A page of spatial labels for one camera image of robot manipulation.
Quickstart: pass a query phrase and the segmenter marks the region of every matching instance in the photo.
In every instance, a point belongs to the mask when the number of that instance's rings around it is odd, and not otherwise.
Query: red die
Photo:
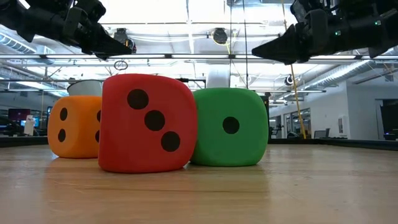
[[[153,75],[105,80],[99,166],[110,172],[162,172],[182,168],[197,140],[197,109],[180,81]]]

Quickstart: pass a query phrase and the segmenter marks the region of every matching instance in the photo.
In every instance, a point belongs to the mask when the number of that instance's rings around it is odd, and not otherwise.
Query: black dot
[[[100,131],[97,131],[95,133],[95,141],[97,141],[98,143],[100,143]]]
[[[68,117],[68,110],[66,108],[62,108],[60,113],[61,121],[65,121]]]
[[[65,132],[64,129],[61,129],[60,132],[58,133],[58,140],[60,142],[64,142],[66,137],[67,137],[67,133]]]
[[[132,109],[141,110],[148,105],[149,97],[144,90],[131,90],[127,102]]]
[[[160,111],[150,111],[145,115],[145,125],[151,131],[160,131],[164,127],[164,115]]]
[[[162,147],[167,152],[174,152],[180,147],[180,136],[173,131],[166,132],[162,136]]]
[[[98,122],[101,121],[101,111],[99,111],[99,112],[97,113],[97,120],[98,120]]]
[[[239,121],[233,117],[227,117],[223,121],[224,131],[228,134],[235,134],[239,131]]]

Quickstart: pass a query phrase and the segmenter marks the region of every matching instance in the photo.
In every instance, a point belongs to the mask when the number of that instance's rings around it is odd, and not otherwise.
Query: wood grain
[[[0,223],[397,223],[398,153],[270,146],[258,166],[112,174],[0,149]]]

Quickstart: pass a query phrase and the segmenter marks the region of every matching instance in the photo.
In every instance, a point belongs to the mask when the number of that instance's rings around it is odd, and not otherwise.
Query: yellow pole
[[[287,25],[286,25],[286,16],[285,16],[285,4],[284,0],[282,0],[282,10],[284,13],[284,25],[285,25],[285,30],[287,30]],[[293,88],[294,88],[294,93],[295,93],[295,98],[296,98],[296,105],[297,105],[297,113],[298,113],[298,120],[300,121],[300,131],[304,137],[304,139],[307,138],[307,135],[305,134],[305,128],[304,128],[304,122],[303,118],[301,116],[301,110],[300,110],[300,104],[299,104],[299,97],[297,96],[297,85],[296,85],[296,79],[294,77],[294,70],[293,70],[293,65],[290,65],[290,70],[292,71],[292,78],[293,78]]]

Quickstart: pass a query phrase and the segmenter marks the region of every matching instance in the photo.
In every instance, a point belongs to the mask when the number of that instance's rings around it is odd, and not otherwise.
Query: white bucket
[[[102,82],[84,80],[70,85],[67,89],[70,96],[102,96]]]
[[[207,88],[229,87],[229,65],[212,65],[206,79]]]

